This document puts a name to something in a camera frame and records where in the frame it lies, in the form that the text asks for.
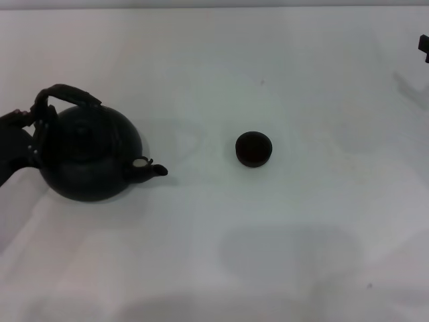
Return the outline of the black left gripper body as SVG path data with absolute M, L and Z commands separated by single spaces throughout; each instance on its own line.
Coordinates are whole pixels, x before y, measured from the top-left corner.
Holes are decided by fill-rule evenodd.
M 42 167 L 37 141 L 24 127 L 33 121 L 1 121 L 1 185 L 23 168 Z

